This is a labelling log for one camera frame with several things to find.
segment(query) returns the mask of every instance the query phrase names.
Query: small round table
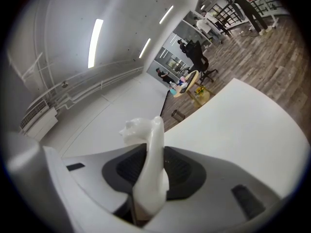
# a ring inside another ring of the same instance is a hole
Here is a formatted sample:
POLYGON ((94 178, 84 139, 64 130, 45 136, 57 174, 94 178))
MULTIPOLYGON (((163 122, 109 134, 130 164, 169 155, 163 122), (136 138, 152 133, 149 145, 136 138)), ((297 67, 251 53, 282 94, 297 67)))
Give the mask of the small round table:
POLYGON ((191 73, 189 73, 189 74, 185 77, 186 81, 187 81, 187 79, 190 77, 190 75, 191 75, 192 73, 194 73, 194 72, 195 72, 195 75, 194 75, 194 77, 193 77, 191 83, 188 85, 186 92, 180 93, 180 91, 182 90, 182 88, 181 88, 181 86, 178 86, 178 87, 176 88, 176 92, 177 92, 177 93, 174 95, 174 98, 180 97, 180 96, 182 96, 182 95, 184 95, 184 94, 187 93, 187 94, 189 95, 189 97, 190 97, 190 98, 197 104, 197 106, 200 108, 200 107, 202 107, 202 106, 209 100, 209 94, 213 94, 213 95, 215 95, 215 94, 214 94, 213 92, 211 92, 210 90, 206 89, 205 86, 200 85, 199 83, 197 83, 197 81, 199 80, 199 75, 200 75, 199 71, 197 71, 197 70, 196 70, 196 71, 193 71, 193 72, 191 72, 191 73), (196 98, 196 97, 190 92, 190 88, 193 87, 194 85, 197 85, 197 86, 199 86, 199 87, 201 87, 201 88, 204 88, 204 89, 208 92, 208 95, 203 96, 203 97, 201 97, 201 98, 196 98))

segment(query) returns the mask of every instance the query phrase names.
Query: white horse head figurine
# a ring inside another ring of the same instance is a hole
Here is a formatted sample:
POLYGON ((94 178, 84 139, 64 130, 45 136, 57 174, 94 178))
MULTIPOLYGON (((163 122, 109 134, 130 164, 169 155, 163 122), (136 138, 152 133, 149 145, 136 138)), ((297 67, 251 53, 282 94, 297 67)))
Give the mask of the white horse head figurine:
POLYGON ((143 211, 144 219, 154 216, 166 201, 169 189, 164 170, 164 124, 160 116, 153 120, 135 118, 127 121, 120 131, 126 144, 147 143, 147 156, 140 176, 133 187, 136 213, 143 211))

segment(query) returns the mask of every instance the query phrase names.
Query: white tabletop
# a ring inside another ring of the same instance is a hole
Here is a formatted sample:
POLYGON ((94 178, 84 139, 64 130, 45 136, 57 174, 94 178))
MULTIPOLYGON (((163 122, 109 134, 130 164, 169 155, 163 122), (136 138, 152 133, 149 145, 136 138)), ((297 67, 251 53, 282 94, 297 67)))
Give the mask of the white tabletop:
POLYGON ((297 186, 310 152, 295 121, 237 79, 167 131, 165 145, 231 161, 282 198, 297 186))

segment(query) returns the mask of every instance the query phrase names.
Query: table leg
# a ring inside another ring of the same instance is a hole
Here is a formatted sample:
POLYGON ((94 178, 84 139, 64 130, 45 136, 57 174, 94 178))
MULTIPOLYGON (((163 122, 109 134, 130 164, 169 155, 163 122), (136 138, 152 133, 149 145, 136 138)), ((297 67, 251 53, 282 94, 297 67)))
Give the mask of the table leg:
POLYGON ((213 93, 212 91, 210 91, 210 90, 208 90, 205 86, 203 86, 203 85, 201 85, 201 84, 199 84, 199 83, 197 83, 197 82, 194 82, 197 86, 199 86, 199 87, 201 87, 201 88, 204 88, 206 91, 208 91, 210 94, 212 94, 212 95, 216 95, 215 93, 213 93))
POLYGON ((189 95, 189 97, 197 103, 197 105, 199 106, 199 108, 202 107, 202 105, 200 104, 200 102, 198 101, 198 99, 195 98, 195 96, 190 92, 190 91, 187 91, 187 94, 189 95))

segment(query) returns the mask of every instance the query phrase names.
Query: white shirt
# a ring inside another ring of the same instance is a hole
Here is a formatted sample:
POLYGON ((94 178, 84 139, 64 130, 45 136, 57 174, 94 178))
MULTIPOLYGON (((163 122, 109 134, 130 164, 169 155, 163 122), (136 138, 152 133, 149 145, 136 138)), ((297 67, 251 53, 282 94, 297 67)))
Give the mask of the white shirt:
POLYGON ((196 23, 198 29, 203 30, 205 33, 208 33, 211 30, 211 27, 208 26, 204 20, 198 20, 196 23))
POLYGON ((218 22, 218 20, 215 17, 213 17, 210 13, 207 13, 205 18, 210 20, 212 23, 218 22))

